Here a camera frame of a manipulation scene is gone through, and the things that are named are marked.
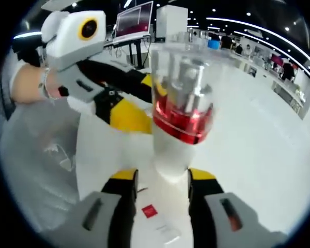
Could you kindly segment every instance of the blue object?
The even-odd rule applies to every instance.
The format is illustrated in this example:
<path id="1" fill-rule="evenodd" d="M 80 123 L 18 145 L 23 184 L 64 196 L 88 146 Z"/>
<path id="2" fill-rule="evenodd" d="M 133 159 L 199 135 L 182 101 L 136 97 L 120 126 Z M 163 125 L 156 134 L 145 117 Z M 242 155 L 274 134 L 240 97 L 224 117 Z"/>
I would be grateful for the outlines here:
<path id="1" fill-rule="evenodd" d="M 218 40 L 209 40 L 208 41 L 208 47 L 211 49 L 218 50 L 220 47 L 220 42 Z"/>

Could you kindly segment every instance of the yellow circle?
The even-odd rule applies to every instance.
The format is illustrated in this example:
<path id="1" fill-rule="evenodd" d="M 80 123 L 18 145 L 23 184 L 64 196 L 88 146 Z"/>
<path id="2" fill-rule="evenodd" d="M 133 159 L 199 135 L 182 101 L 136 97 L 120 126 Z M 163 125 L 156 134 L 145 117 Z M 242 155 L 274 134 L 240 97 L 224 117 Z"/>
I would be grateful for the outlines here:
<path id="1" fill-rule="evenodd" d="M 94 33 L 90 36 L 90 37 L 85 37 L 83 36 L 83 28 L 85 26 L 86 23 L 88 23 L 89 21 L 95 21 L 96 24 L 97 24 L 97 27 L 96 27 L 96 30 L 94 31 Z M 78 30 L 78 37 L 81 39 L 81 40 L 90 40 L 92 39 L 96 34 L 97 34 L 97 31 L 98 31 L 98 20 L 94 17 L 90 17 L 90 18 L 86 18 L 80 25 L 79 25 L 79 30 Z"/>

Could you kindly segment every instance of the red label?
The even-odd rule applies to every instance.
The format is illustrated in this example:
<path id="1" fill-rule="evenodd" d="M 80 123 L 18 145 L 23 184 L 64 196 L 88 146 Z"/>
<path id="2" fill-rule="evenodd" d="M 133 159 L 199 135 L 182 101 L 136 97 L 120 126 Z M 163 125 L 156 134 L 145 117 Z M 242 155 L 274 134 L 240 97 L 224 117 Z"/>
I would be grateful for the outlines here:
<path id="1" fill-rule="evenodd" d="M 150 218 L 150 217 L 153 217 L 154 215 L 157 214 L 157 211 L 156 211 L 156 209 L 154 208 L 153 205 L 148 205 L 147 207 L 144 207 L 141 210 L 144 212 L 144 214 L 147 217 L 147 219 Z"/>

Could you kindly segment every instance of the ceiling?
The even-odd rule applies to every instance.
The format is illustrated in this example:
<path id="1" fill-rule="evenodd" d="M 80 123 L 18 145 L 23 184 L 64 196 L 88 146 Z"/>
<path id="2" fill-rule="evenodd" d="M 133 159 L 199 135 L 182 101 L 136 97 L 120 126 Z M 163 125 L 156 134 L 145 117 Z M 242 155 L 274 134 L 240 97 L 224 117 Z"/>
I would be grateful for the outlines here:
<path id="1" fill-rule="evenodd" d="M 35 7 L 27 14 L 25 19 L 20 25 L 16 27 L 16 34 L 24 33 L 27 31 L 40 30 L 43 21 L 49 15 L 49 11 L 40 9 L 40 6 L 47 0 L 39 0 Z M 132 0 L 130 7 L 135 4 L 141 4 L 148 2 L 149 0 Z M 69 6 L 65 10 L 69 12 L 76 12 L 82 10 L 103 10 L 107 16 L 107 25 L 115 24 L 117 13 L 123 10 L 123 5 L 126 0 L 82 0 L 79 1 L 76 7 Z M 287 38 L 303 51 L 310 55 L 310 28 L 306 24 L 304 17 L 299 13 L 299 10 L 294 6 L 293 0 L 221 0 L 221 1 L 204 1 L 204 0 L 156 0 L 156 4 L 164 6 L 166 4 L 176 5 L 180 7 L 188 8 L 189 25 L 196 25 L 198 23 L 200 29 L 207 29 L 210 24 L 215 27 L 225 29 L 227 33 L 233 33 L 234 31 L 243 32 L 250 29 L 258 31 L 256 28 L 247 27 L 245 25 L 228 23 L 224 21 L 211 21 L 206 20 L 206 17 L 213 18 L 226 18 L 232 20 L 238 20 L 257 26 L 261 26 L 268 30 L 275 32 L 276 34 Z M 153 11 L 152 23 L 156 18 L 156 11 Z M 307 59 L 299 51 L 294 49 L 291 45 L 282 41 L 274 35 L 269 35 L 262 32 L 263 38 L 269 38 L 267 42 L 282 49 L 283 51 L 291 50 L 289 54 L 304 64 Z"/>

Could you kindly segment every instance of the red liquid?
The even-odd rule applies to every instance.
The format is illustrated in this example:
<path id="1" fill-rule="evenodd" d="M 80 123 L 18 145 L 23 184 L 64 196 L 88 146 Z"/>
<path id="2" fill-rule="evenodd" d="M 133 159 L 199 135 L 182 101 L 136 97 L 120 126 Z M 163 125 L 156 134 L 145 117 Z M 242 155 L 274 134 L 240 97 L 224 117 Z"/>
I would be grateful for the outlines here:
<path id="1" fill-rule="evenodd" d="M 158 97 L 154 104 L 154 123 L 169 135 L 188 144 L 198 144 L 203 141 L 209 132 L 212 108 L 206 112 L 195 110 L 193 113 L 179 111 L 167 96 Z"/>

